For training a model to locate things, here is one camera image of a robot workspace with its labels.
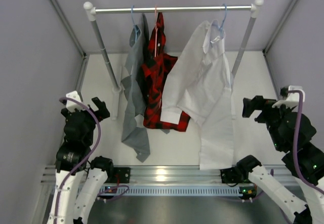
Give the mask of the white shirt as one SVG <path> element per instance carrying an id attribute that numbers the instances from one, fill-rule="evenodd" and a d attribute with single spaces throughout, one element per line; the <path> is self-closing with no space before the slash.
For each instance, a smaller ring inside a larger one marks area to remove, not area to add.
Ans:
<path id="1" fill-rule="evenodd" d="M 201 170 L 230 168 L 234 158 L 233 78 L 225 53 L 225 30 L 202 22 L 169 72 L 160 119 L 179 124 L 186 113 L 200 127 Z"/>

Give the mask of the blue wire hanger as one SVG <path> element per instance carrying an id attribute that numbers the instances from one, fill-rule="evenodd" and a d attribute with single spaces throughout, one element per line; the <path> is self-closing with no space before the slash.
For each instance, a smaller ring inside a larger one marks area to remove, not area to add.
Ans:
<path id="1" fill-rule="evenodd" d="M 217 28 L 220 38 L 222 38 L 222 39 L 224 38 L 224 23 L 227 18 L 227 4 L 223 4 L 223 7 L 224 7 L 224 17 L 223 17 L 221 24 L 219 25 L 218 23 L 214 23 L 214 22 L 212 23 L 212 27 Z"/>

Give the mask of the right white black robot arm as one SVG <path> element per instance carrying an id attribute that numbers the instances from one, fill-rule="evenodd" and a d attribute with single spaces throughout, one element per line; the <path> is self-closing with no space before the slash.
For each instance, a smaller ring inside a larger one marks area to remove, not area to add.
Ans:
<path id="1" fill-rule="evenodd" d="M 290 223 L 323 223 L 323 151 L 311 143 L 316 129 L 301 113 L 302 102 L 289 97 L 281 101 L 263 96 L 244 98 L 242 117 L 260 111 L 255 122 L 266 125 L 274 148 L 285 154 L 282 161 L 300 186 L 304 200 L 294 196 L 252 155 L 221 170 L 221 180 L 230 187 L 240 183 L 260 187 Z"/>

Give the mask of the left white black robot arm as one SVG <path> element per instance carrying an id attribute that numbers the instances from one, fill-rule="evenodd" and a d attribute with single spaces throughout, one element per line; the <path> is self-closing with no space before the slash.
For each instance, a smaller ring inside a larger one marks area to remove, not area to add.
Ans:
<path id="1" fill-rule="evenodd" d="M 100 122 L 110 117 L 105 102 L 92 98 L 97 110 L 83 104 L 77 96 L 60 99 L 65 108 L 64 141 L 56 153 L 55 190 L 48 223 L 87 223 L 91 209 L 104 183 L 114 179 L 112 159 L 90 155 L 100 140 Z"/>

